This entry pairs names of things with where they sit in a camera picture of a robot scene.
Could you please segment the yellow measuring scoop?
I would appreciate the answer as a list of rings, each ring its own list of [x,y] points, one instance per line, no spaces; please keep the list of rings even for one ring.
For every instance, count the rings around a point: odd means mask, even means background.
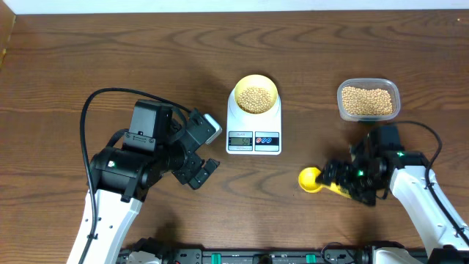
[[[329,186],[321,183],[317,183],[316,179],[321,175],[321,171],[317,167],[307,167],[303,169],[298,175],[299,186],[307,193],[316,194],[323,189],[328,189],[333,193],[340,196],[351,199],[351,196],[347,191],[343,190],[340,186],[335,183],[331,183]]]

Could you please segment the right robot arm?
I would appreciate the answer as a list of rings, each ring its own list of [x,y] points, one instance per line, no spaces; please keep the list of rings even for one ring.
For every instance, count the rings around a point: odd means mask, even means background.
[[[467,263],[468,226],[437,183],[434,158],[407,151],[396,124],[372,129],[350,148],[351,161],[332,159],[315,177],[356,202],[374,206],[381,191],[400,202],[426,250],[428,263]]]

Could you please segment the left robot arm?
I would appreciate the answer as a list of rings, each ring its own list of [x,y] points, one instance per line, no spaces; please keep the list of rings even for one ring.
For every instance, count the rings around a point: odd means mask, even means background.
[[[197,109],[181,121],[173,119],[176,112],[169,106],[134,109],[130,128],[117,131],[87,160],[89,190],[69,263],[115,263],[149,189],[164,174],[196,190],[218,168],[218,161],[196,151],[221,126]]]

